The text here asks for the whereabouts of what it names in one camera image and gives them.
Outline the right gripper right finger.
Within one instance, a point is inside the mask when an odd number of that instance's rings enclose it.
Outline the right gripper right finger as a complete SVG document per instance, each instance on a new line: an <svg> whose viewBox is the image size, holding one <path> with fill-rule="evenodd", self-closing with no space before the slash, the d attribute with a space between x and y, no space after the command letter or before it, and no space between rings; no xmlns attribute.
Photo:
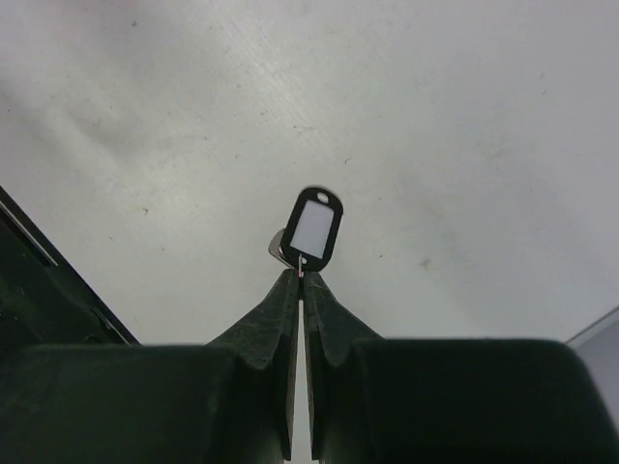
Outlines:
<svg viewBox="0 0 619 464"><path fill-rule="evenodd" d="M311 455L322 463L614 463L581 358L543 339L380 336L304 278Z"/></svg>

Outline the aluminium frame rail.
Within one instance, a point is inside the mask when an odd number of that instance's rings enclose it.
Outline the aluminium frame rail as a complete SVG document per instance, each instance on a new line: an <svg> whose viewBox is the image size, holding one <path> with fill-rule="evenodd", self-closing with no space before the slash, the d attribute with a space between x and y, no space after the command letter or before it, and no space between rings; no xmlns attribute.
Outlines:
<svg viewBox="0 0 619 464"><path fill-rule="evenodd" d="M616 306L613 308L608 314L597 319L592 324L587 326L585 329L578 332L576 335L572 336L570 339L566 341L566 343L572 348L577 348L582 344L586 343L591 338L599 335L610 326L618 322L618 313L619 307Z"/></svg>

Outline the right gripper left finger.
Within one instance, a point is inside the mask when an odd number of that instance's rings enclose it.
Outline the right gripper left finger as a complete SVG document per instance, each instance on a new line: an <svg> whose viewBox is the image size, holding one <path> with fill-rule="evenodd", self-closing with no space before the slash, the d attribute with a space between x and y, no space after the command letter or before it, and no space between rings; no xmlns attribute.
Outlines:
<svg viewBox="0 0 619 464"><path fill-rule="evenodd" d="M1 361L5 463L291 457L300 280L204 345L39 345Z"/></svg>

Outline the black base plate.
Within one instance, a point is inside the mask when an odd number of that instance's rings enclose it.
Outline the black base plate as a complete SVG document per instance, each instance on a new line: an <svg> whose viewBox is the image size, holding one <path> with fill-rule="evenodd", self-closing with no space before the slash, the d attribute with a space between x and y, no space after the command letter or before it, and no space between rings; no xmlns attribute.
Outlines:
<svg viewBox="0 0 619 464"><path fill-rule="evenodd" d="M137 343L137 338L2 190L1 353L38 344Z"/></svg>

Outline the black tag key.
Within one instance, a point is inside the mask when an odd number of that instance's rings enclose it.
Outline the black tag key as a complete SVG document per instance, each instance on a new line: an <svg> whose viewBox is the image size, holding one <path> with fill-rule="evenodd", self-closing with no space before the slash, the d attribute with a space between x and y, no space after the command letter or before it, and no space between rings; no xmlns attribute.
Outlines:
<svg viewBox="0 0 619 464"><path fill-rule="evenodd" d="M285 227L271 240L269 253L300 274L323 271L332 259L343 213L343 204L333 191L305 187Z"/></svg>

